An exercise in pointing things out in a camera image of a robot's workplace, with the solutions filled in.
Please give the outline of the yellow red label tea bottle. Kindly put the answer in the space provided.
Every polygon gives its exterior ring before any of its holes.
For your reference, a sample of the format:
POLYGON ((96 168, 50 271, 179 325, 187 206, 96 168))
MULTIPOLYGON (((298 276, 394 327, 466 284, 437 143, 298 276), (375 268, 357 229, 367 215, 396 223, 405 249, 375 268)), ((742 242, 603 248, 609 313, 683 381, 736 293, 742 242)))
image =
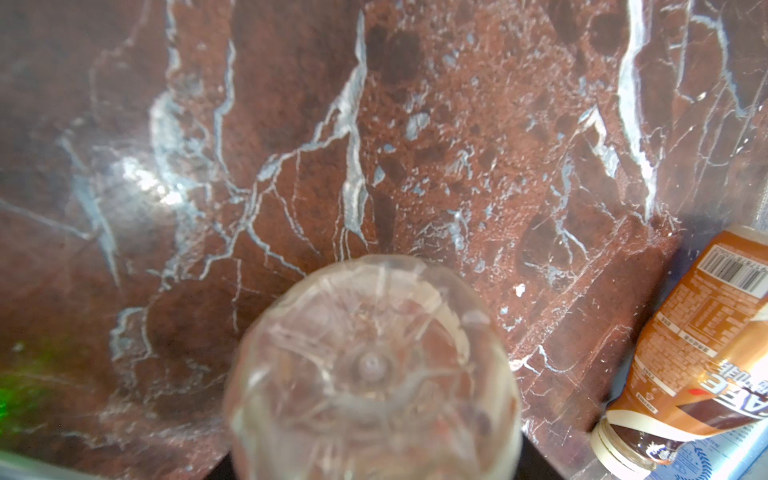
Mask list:
POLYGON ((292 286, 245 331, 224 396, 240 479, 510 479, 521 407, 476 291, 404 255, 292 286))

